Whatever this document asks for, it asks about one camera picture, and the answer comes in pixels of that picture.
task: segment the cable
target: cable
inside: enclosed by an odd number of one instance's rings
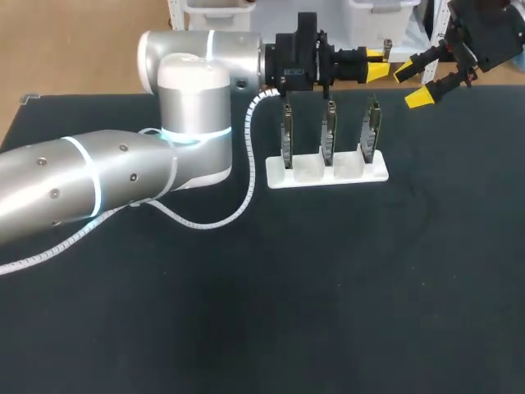
[[[246,112],[246,116],[244,117],[244,142],[246,143],[246,153],[248,154],[248,161],[249,161],[248,191],[246,192],[246,196],[244,197],[243,203],[228,218],[223,219],[220,222],[200,224],[200,223],[190,222],[189,220],[184,219],[182,216],[171,211],[166,205],[161,204],[158,201],[148,201],[146,204],[149,204],[152,207],[155,207],[156,209],[160,210],[162,213],[166,214],[169,218],[175,220],[176,222],[182,224],[183,226],[193,228],[195,230],[212,230],[214,228],[223,227],[226,224],[229,224],[233,222],[234,220],[236,220],[240,215],[243,214],[243,212],[248,207],[253,197],[253,190],[255,189],[255,159],[253,157],[252,135],[251,135],[252,134],[251,124],[252,124],[253,111],[258,106],[258,104],[264,99],[268,97],[279,96],[279,95],[280,93],[277,91],[277,89],[265,90],[261,92],[260,94],[258,94],[257,96],[255,96],[255,98],[252,100],[252,102],[248,106],[248,111]]]
[[[113,209],[111,211],[103,213],[99,217],[86,224],[84,227],[82,227],[75,234],[67,238],[65,241],[61,242],[60,244],[49,250],[46,250],[45,252],[29,257],[27,259],[22,259],[13,263],[0,265],[0,276],[6,275],[8,273],[14,273],[25,268],[33,267],[34,265],[52,259],[53,257],[62,253],[64,250],[71,248],[74,244],[76,244],[82,238],[87,236],[90,232],[92,232],[95,228],[100,226],[103,222],[108,220],[111,216],[120,211],[122,208],[124,207]]]

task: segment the end effector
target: end effector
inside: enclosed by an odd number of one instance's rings
[[[286,92],[323,87],[335,80],[360,84],[387,76],[390,64],[383,53],[365,47],[338,52],[324,31],[317,32],[317,14],[300,12],[294,33],[276,35],[264,44],[254,32],[149,31],[139,42],[138,66],[143,87],[157,93],[158,65],[165,56],[190,53],[217,60],[230,72],[231,88],[255,95],[263,85]]]
[[[488,72],[499,64],[518,56],[525,44],[525,7],[520,1],[501,8],[495,2],[482,0],[451,0],[452,21],[437,47],[413,55],[395,72],[401,83],[424,72],[425,67],[441,56],[451,53],[457,72],[441,80],[431,81],[406,97],[410,108],[438,103],[462,82],[468,87],[477,79],[479,69]]]

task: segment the white stand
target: white stand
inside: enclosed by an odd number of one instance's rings
[[[315,154],[299,154],[293,157],[293,169],[286,169],[282,156],[266,159],[268,187],[284,189],[349,183],[384,182],[388,180],[385,159],[379,150],[374,161],[366,164],[358,144],[353,152],[334,153],[334,165],[326,167],[321,149]]]

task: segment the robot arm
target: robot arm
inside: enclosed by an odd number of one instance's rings
[[[399,83],[425,70],[441,55],[452,53],[457,72],[431,81],[406,97],[410,108],[438,103],[441,98],[464,82],[468,87],[477,79],[476,71],[488,72],[518,56],[525,44],[525,7],[520,1],[500,8],[483,6],[481,0],[451,0],[452,23],[437,47],[413,55],[398,71]]]

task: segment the black mat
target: black mat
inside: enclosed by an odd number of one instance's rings
[[[338,150],[367,92],[336,94]],[[385,184],[269,190],[277,100],[254,117],[255,197],[217,231],[128,208],[71,250],[0,277],[0,392],[525,392],[525,89],[459,89],[409,112],[379,91]],[[292,97],[315,151],[317,94]],[[169,195],[187,218],[233,212],[248,181],[234,100],[230,178]],[[61,96],[22,106],[3,149],[159,126],[155,98]],[[47,249],[79,224],[0,249]]]

